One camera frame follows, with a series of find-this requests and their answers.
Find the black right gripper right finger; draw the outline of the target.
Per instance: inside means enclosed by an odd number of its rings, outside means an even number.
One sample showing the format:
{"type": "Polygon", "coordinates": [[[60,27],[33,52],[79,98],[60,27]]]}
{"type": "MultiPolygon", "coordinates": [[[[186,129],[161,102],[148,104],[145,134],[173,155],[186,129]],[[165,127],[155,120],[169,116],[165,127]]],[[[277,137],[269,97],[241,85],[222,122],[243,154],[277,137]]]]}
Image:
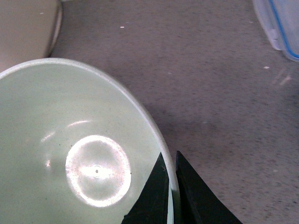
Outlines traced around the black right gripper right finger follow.
{"type": "Polygon", "coordinates": [[[240,224],[183,156],[176,153],[182,218],[186,224],[240,224]]]}

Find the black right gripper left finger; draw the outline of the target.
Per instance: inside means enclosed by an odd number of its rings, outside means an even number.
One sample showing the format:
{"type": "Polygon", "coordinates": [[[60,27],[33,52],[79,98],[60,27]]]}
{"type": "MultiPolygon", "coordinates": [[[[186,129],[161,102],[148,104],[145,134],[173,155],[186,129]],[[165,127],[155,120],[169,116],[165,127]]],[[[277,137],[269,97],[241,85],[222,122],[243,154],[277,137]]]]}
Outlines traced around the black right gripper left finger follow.
{"type": "Polygon", "coordinates": [[[169,177],[160,154],[142,192],[123,224],[165,224],[168,219],[169,177]]]}

